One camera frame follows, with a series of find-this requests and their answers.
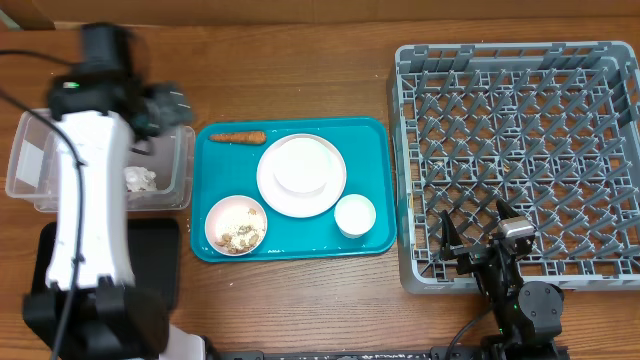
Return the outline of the orange carrot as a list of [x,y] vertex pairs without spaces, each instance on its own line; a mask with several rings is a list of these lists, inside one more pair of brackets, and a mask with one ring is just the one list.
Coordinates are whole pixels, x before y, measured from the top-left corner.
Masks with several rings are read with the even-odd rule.
[[244,144],[244,145],[263,145],[267,141],[266,133],[263,131],[246,131],[234,133],[213,134],[209,139],[214,142]]

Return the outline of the rice and food scraps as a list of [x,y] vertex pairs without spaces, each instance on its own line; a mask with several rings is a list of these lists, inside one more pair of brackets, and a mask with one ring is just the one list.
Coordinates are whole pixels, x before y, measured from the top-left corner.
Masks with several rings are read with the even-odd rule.
[[228,254],[250,252],[264,238],[266,222],[251,207],[236,206],[222,213],[216,225],[215,244]]

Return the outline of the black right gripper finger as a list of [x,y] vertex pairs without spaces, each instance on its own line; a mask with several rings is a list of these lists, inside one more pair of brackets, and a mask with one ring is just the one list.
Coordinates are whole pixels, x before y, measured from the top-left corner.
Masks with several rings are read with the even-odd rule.
[[442,260],[457,259],[459,257],[459,251],[463,248],[463,243],[449,213],[447,211],[441,211],[440,218],[442,223],[440,258]]
[[520,216],[517,211],[515,211],[507,202],[505,202],[501,198],[498,198],[496,200],[496,208],[498,210],[500,220],[508,220]]

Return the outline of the pink bowl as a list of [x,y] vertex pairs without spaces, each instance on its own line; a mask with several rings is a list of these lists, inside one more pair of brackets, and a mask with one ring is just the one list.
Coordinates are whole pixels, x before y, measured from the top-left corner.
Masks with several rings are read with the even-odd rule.
[[211,247],[228,257],[246,256],[266,237],[268,220],[253,198],[233,195],[218,201],[208,212],[205,236]]

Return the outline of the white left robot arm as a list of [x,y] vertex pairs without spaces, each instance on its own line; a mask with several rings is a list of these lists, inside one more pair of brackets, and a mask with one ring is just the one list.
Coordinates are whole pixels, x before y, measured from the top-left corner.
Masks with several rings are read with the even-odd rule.
[[47,95],[45,124],[61,140],[56,237],[24,321],[56,359],[212,359],[205,337],[173,326],[160,295],[136,286],[127,239],[131,148],[191,123],[191,108],[176,85],[146,83],[126,28],[86,24],[81,38],[83,60]]

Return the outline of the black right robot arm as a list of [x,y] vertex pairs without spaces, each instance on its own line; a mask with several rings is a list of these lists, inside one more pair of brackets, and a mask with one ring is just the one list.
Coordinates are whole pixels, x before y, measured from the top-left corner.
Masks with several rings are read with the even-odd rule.
[[[497,230],[486,244],[463,245],[459,233],[443,211],[439,255],[457,262],[460,275],[471,274],[488,300],[488,307],[467,323],[446,348],[446,359],[567,359],[568,350],[559,348],[555,338],[562,332],[564,292],[558,286],[526,282],[518,261],[533,247],[535,226],[504,200],[498,199]],[[486,315],[493,314],[497,335],[486,336],[476,347],[460,346],[462,336]]]

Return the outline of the white cup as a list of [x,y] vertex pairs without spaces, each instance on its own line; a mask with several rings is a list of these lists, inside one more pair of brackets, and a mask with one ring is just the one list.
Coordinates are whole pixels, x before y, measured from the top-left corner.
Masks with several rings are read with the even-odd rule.
[[376,210],[373,203],[365,196],[350,194],[337,202],[334,219],[345,237],[359,238],[373,228]]

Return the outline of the aluminium foil ball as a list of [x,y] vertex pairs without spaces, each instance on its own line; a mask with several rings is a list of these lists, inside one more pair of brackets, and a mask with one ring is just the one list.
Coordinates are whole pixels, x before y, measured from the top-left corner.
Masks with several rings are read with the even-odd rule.
[[145,167],[131,166],[124,169],[127,190],[129,192],[156,191],[156,173]]

